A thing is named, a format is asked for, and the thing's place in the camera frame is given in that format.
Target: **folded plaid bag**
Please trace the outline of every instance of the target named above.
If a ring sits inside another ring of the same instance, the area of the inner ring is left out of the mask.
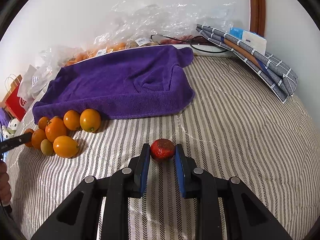
[[[208,41],[235,53],[271,88],[285,103],[293,95],[298,77],[282,60],[268,52],[262,55],[238,38],[215,28],[198,24],[196,30]]]

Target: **striped tablecloth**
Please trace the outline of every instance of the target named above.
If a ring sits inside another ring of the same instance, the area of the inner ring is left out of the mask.
[[[195,57],[185,73],[196,96],[180,113],[78,131],[82,153],[74,159],[24,146],[9,153],[13,215],[27,238],[86,176],[112,175],[158,138],[181,143],[216,177],[240,177],[293,239],[303,238],[320,214],[320,139],[301,101],[283,105],[235,59]],[[30,110],[17,135],[26,128],[36,128]],[[129,239],[194,239],[196,202],[181,198],[175,174],[173,161],[150,161],[145,195],[129,200]]]

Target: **blue gripper pad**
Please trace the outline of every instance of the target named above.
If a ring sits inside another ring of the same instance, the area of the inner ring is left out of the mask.
[[[142,173],[141,173],[141,195],[146,191],[147,187],[147,177],[148,177],[148,171],[149,171],[149,163],[150,163],[150,147],[147,150],[146,158],[143,163]]]
[[[182,197],[186,196],[186,189],[185,189],[185,175],[183,172],[182,162],[180,158],[179,148],[176,146],[176,153],[174,156],[175,163],[176,163],[176,169],[177,169],[177,177],[178,177],[178,183],[179,183],[179,190],[182,195]]]

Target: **red paper bag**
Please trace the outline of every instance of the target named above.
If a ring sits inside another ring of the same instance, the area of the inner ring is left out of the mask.
[[[5,104],[11,110],[13,116],[16,117],[19,122],[21,122],[22,118],[26,114],[26,111],[23,109],[25,101],[17,96],[19,86],[20,84],[18,84],[18,86],[12,91],[11,95],[9,95],[5,101]]]

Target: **white wall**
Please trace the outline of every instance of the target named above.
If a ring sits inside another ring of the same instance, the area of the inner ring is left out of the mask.
[[[320,31],[297,0],[266,0],[267,50],[298,75],[296,93],[320,129]]]
[[[83,46],[104,33],[107,14],[123,1],[127,10],[180,3],[200,5],[208,12],[235,2],[233,19],[246,29],[250,22],[250,0],[29,0],[0,42],[0,98],[6,94],[4,79],[11,73],[24,73],[41,50],[59,44]]]

